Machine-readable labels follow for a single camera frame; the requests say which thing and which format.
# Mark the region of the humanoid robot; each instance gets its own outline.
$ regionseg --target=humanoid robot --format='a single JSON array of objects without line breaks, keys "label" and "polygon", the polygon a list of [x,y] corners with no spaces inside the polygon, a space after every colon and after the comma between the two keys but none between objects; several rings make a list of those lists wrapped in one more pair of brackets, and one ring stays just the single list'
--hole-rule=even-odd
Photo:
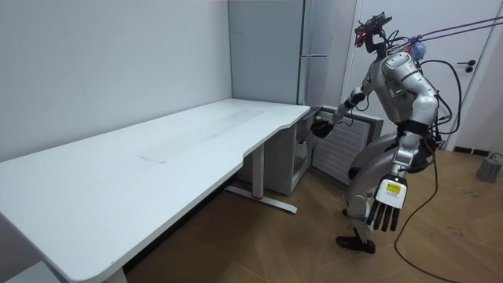
[{"label": "humanoid robot", "polygon": [[[397,125],[396,132],[378,138],[363,149],[348,172],[351,184],[344,196],[343,213],[350,219],[355,236],[339,236],[336,242],[368,253],[376,251],[375,244],[367,237],[371,227],[377,230],[381,226],[383,231],[388,227],[396,229],[406,197],[406,173],[424,170],[429,165],[427,158],[436,149],[430,129],[437,123],[438,92],[409,53],[391,49],[382,28],[390,20],[381,13],[355,30],[355,45],[365,44],[367,52],[376,52],[376,60],[370,64],[362,86],[351,92],[333,117],[317,119],[311,127],[315,135],[326,137],[349,110],[373,91],[388,119]],[[374,43],[375,35],[384,40]]]}]

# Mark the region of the refrigerator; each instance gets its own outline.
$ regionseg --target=refrigerator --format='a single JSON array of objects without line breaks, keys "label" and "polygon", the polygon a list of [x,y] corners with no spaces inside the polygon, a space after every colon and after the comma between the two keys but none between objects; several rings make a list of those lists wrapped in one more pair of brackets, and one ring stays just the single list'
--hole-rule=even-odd
[{"label": "refrigerator", "polygon": [[320,107],[334,1],[229,1],[233,97]]},{"label": "refrigerator", "polygon": [[[307,105],[295,127],[265,144],[264,186],[292,193],[311,164],[313,114],[324,104],[334,1],[229,1],[233,98]],[[252,157],[237,174],[252,180]]]}]

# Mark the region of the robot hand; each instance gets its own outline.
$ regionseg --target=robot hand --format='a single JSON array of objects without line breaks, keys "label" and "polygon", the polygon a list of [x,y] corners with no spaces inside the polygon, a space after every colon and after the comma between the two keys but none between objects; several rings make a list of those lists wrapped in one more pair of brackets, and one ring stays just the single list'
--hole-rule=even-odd
[{"label": "robot hand", "polygon": [[377,187],[367,225],[372,225],[374,221],[373,229],[378,230],[382,221],[381,230],[386,232],[391,219],[390,230],[395,231],[406,194],[407,181],[404,178],[395,175],[384,176]]},{"label": "robot hand", "polygon": [[325,138],[333,129],[333,121],[325,119],[321,116],[315,116],[314,122],[311,125],[311,131],[319,138]]}]

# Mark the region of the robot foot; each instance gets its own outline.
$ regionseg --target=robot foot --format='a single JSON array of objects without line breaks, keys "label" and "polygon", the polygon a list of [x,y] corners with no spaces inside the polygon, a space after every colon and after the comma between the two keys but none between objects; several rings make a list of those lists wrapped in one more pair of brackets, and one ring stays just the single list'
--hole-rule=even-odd
[{"label": "robot foot", "polygon": [[376,253],[376,245],[374,244],[374,242],[372,242],[371,240],[367,240],[366,243],[363,243],[362,240],[360,240],[360,237],[358,236],[353,237],[338,236],[336,238],[336,242],[339,246],[343,248],[348,248],[353,251],[366,252],[369,254]]}]

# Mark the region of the robot leg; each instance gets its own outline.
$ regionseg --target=robot leg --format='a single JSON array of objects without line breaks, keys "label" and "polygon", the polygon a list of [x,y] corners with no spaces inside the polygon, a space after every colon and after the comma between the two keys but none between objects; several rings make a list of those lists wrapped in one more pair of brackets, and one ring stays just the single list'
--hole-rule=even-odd
[{"label": "robot leg", "polygon": [[367,145],[351,163],[350,170],[347,173],[349,179],[352,180],[367,162],[385,153],[387,149],[391,149],[396,142],[396,134],[397,132],[385,134]]},{"label": "robot leg", "polygon": [[354,177],[344,198],[347,217],[351,220],[356,235],[338,236],[337,244],[356,251],[376,252],[375,244],[367,238],[367,233],[372,231],[365,224],[370,211],[369,199],[371,199],[367,191],[376,187],[380,179],[390,172],[395,152],[396,149],[392,149],[382,153],[368,162]]}]

